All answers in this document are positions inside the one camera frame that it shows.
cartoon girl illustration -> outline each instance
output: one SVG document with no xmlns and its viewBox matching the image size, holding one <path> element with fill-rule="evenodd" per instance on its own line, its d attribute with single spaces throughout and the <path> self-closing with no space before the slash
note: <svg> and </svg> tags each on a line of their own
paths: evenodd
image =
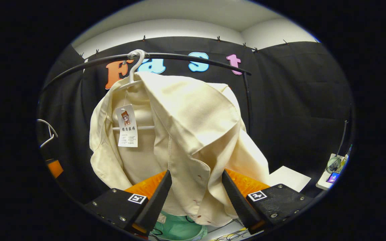
<svg viewBox="0 0 386 241">
<path fill-rule="evenodd" d="M 121 116 L 122 116 L 122 118 L 124 120 L 124 126 L 130 125 L 129 115 L 127 114 L 127 111 L 124 111 L 123 113 L 121 113 Z"/>
</svg>

ceiling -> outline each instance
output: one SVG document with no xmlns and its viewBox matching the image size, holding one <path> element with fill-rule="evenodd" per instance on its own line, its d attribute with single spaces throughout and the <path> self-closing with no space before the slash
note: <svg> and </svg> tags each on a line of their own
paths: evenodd
<svg viewBox="0 0 386 241">
<path fill-rule="evenodd" d="M 119 26 L 170 18 L 213 23 L 242 32 L 257 23 L 285 17 L 246 0 L 144 0 L 95 24 L 74 40 L 72 46 L 79 46 L 90 38 Z"/>
</svg>

orange letter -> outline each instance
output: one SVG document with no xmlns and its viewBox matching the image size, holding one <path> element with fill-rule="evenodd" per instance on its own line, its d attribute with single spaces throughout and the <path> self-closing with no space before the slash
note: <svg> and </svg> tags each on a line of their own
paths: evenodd
<svg viewBox="0 0 386 241">
<path fill-rule="evenodd" d="M 133 63 L 133 60 L 128 60 L 126 62 L 128 64 L 131 64 Z M 121 80 L 119 76 L 120 73 L 122 76 L 125 76 L 127 74 L 127 64 L 123 65 L 122 63 L 123 61 L 116 61 L 107 64 L 106 68 L 108 69 L 108 82 L 105 85 L 105 88 L 107 90 L 109 90 L 115 82 Z"/>
</svg>

green cloth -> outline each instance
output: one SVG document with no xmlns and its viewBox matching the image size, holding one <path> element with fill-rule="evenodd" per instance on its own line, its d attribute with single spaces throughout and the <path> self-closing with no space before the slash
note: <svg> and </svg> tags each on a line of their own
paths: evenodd
<svg viewBox="0 0 386 241">
<path fill-rule="evenodd" d="M 161 240 L 196 241 L 208 234 L 206 226 L 195 223 L 187 216 L 175 216 L 166 212 L 162 214 L 167 217 L 165 223 L 157 222 L 151 232 Z"/>
</svg>

screen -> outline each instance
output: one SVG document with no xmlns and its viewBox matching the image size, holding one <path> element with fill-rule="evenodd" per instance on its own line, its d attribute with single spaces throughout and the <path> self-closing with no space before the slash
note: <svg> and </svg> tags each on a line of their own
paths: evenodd
<svg viewBox="0 0 386 241">
<path fill-rule="evenodd" d="M 328 180 L 326 182 L 334 183 L 336 181 L 337 177 L 339 177 L 339 174 L 334 172 L 330 175 L 330 177 L 328 178 Z"/>
</svg>

